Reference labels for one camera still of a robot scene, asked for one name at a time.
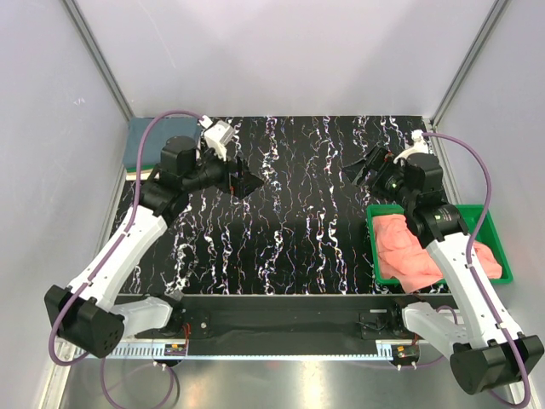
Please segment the blue-grey t-shirt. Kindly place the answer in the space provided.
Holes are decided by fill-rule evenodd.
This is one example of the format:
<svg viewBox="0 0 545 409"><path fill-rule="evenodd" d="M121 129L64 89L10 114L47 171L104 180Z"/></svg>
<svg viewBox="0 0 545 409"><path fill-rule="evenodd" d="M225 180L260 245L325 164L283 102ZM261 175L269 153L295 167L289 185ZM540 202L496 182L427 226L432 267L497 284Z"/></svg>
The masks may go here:
<svg viewBox="0 0 545 409"><path fill-rule="evenodd" d="M128 138L123 155L123 165L126 168L136 167L137 154L141 137L152 118L132 118L129 121ZM195 141L200 137L198 121L191 117L169 117L161 119L146 138L142 154L143 165L156 164L160 161L161 151L167 140L175 136L192 136Z"/></svg>

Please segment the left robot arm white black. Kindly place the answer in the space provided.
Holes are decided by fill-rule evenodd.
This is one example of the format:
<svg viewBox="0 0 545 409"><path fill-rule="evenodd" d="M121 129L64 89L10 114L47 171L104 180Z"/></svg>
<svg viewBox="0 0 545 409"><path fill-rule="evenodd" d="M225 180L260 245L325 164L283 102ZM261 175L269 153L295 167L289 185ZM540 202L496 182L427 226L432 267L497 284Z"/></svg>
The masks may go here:
<svg viewBox="0 0 545 409"><path fill-rule="evenodd" d="M168 139L151 174L135 184L135 202L116 233L66 287L53 285L46 292L44 303L52 326L49 340L60 337L87 354L105 358L123 339L145 331L177 336L184 326L178 299L147 295L118 304L123 283L187 208L190 194L215 187L244 199L263 184L244 158L228 157L223 144L209 144L201 153L189 137Z"/></svg>

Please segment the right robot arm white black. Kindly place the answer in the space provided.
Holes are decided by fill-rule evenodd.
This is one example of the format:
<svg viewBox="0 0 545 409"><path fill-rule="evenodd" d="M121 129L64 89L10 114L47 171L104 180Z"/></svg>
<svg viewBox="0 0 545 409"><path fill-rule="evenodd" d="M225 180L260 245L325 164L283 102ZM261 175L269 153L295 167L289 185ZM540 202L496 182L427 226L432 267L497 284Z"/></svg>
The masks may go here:
<svg viewBox="0 0 545 409"><path fill-rule="evenodd" d="M429 302L403 296L388 311L389 332L428 341L449 361L469 395L517 382L527 385L544 346L538 336L523 333L495 293L468 225L445 198L439 160L431 153L396 159L386 148L373 147L342 171L353 185L402 207L409 230L439 267L463 319L457 325Z"/></svg>

